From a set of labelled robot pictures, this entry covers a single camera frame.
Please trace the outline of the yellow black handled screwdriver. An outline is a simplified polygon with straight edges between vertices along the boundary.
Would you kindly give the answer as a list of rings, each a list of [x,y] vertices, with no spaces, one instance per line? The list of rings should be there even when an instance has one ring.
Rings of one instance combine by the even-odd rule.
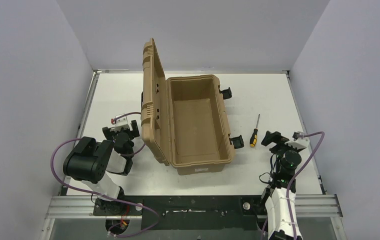
[[[260,114],[258,114],[257,121],[256,121],[256,126],[253,129],[253,132],[252,132],[252,135],[251,135],[251,138],[250,138],[250,141],[249,141],[249,144],[250,144],[251,148],[254,148],[256,146],[256,143],[257,143],[257,133],[258,133],[259,121],[260,121]]]

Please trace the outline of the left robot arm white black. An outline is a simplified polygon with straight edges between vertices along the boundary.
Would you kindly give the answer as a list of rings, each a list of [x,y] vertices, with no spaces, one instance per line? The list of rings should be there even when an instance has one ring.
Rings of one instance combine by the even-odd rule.
[[[115,121],[112,127],[103,127],[105,140],[81,138],[63,164],[63,173],[87,185],[101,195],[95,202],[96,210],[115,216],[126,213],[128,207],[124,190],[109,174],[127,176],[133,166],[134,138],[139,137],[136,120],[126,117]]]

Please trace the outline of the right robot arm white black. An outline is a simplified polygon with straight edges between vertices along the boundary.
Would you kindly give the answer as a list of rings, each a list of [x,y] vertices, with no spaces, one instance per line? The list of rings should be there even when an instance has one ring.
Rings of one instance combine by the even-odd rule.
[[[272,163],[272,179],[259,200],[260,210],[267,214],[269,240],[301,240],[296,213],[296,182],[293,179],[296,169],[302,162],[294,141],[281,135],[280,132],[265,133],[261,145],[274,143],[270,152],[276,157]]]

